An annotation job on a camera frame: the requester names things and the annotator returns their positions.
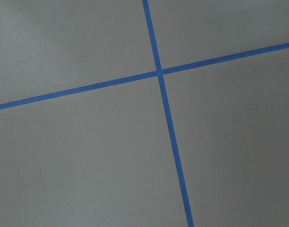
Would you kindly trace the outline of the blue tape line lengthwise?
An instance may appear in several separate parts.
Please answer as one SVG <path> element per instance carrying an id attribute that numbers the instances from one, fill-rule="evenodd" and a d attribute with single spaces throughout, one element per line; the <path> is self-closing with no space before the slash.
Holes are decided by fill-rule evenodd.
<path id="1" fill-rule="evenodd" d="M 189 197 L 188 197 L 188 192 L 187 192 L 187 186 L 186 186 L 184 172 L 183 172 L 183 167 L 182 167 L 182 163 L 181 163 L 181 159 L 180 159 L 180 153 L 179 153 L 179 148 L 178 148 L 178 144 L 177 144 L 177 138 L 176 138 L 176 134 L 175 134 L 174 124 L 173 124 L 173 120 L 172 120 L 170 104 L 169 104 L 167 89 L 166 89 L 166 85 L 165 85 L 165 81 L 164 81 L 164 74 L 163 74 L 162 64 L 161 64 L 161 60 L 160 60 L 160 56 L 159 56 L 158 45 L 157 45 L 157 41 L 156 41 L 156 37 L 155 37 L 154 26 L 153 26 L 152 16 L 151 16 L 151 12 L 150 12 L 149 2 L 147 0 L 143 0 L 142 5 L 143 5 L 147 29 L 148 29 L 148 33 L 149 33 L 149 37 L 150 37 L 150 44 L 151 44 L 151 49 L 152 49 L 152 53 L 153 53 L 155 71 L 156 71 L 156 75 L 158 78 L 158 83 L 159 83 L 159 88 L 160 88 L 160 93 L 161 93 L 161 99 L 162 99 L 163 109 L 164 109 L 166 123 L 167 123 L 167 127 L 168 127 L 168 132 L 169 132 L 169 137 L 170 137 L 170 142 L 171 142 L 171 148 L 172 148 L 176 172 L 177 172 L 177 176 L 178 176 L 180 192 L 181 192 L 181 196 L 182 196 L 182 200 L 183 200 L 187 225 L 189 227 L 193 227 L 194 221 L 193 221 L 192 211 L 191 211 L 191 207 L 190 207 L 190 202 L 189 202 Z"/>

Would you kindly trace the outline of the blue tape line crosswise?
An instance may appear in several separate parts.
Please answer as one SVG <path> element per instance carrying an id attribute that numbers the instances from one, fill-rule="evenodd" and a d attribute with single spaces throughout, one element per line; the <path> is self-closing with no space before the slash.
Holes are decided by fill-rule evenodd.
<path id="1" fill-rule="evenodd" d="M 284 49 L 289 49 L 289 43 L 259 48 L 259 49 L 255 49 L 255 50 L 245 51 L 245 52 L 239 52 L 239 53 L 235 53 L 235 54 L 225 55 L 225 56 L 221 56 L 221 57 L 217 57 L 217 58 L 207 59 L 207 60 L 203 60 L 203 61 L 197 61 L 197 62 L 183 64 L 183 65 L 178 65 L 178 66 L 162 69 L 161 72 L 164 75 L 167 75 L 167 74 L 171 74 L 171 73 L 175 73 L 175 72 L 200 68 L 200 67 L 204 67 L 204 66 L 208 66 L 208 65 L 214 65 L 214 64 L 218 64 L 218 63 L 222 63 L 222 62 L 233 61 L 233 60 L 237 60 L 237 59 L 247 58 L 247 57 L 265 54 L 265 53 L 269 53 L 269 52 L 280 51 L 280 50 L 284 50 Z M 129 82 L 133 82 L 133 81 L 153 78 L 156 76 L 157 76 L 157 72 L 155 72 L 155 71 L 146 72 L 146 73 L 142 73 L 142 74 L 137 74 L 137 75 L 128 76 L 128 77 L 119 78 L 119 79 L 113 79 L 113 80 L 104 81 L 104 82 L 91 84 L 91 85 L 87 85 L 87 86 L 76 87 L 76 88 L 72 88 L 72 89 L 67 89 L 67 90 L 63 90 L 63 91 L 45 94 L 45 95 L 34 96 L 34 97 L 26 98 L 26 99 L 20 99 L 20 100 L 0 104 L 0 110 L 16 107 L 16 106 L 20 106 L 20 105 L 26 105 L 26 104 L 36 103 L 36 102 L 40 102 L 40 101 L 45 101 L 45 100 L 49 100 L 49 99 L 55 99 L 55 98 L 59 98 L 59 97 L 63 97 L 63 96 L 69 96 L 69 95 L 73 95 L 73 94 L 83 93 L 83 92 L 87 92 L 87 91 L 91 91 L 91 90 L 97 90 L 100 88 L 112 87 L 115 85 L 120 85 L 120 84 L 125 84 L 125 83 L 129 83 Z"/>

